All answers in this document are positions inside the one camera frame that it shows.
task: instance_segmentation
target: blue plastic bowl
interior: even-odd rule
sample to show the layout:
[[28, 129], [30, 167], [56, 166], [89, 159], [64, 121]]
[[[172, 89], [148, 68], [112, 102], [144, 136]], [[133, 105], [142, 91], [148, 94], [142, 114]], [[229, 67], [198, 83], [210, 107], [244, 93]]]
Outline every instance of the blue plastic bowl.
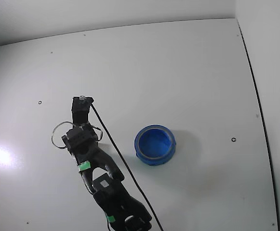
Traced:
[[162, 165], [175, 153], [173, 133], [161, 125], [143, 128], [134, 140], [136, 156], [148, 165]]

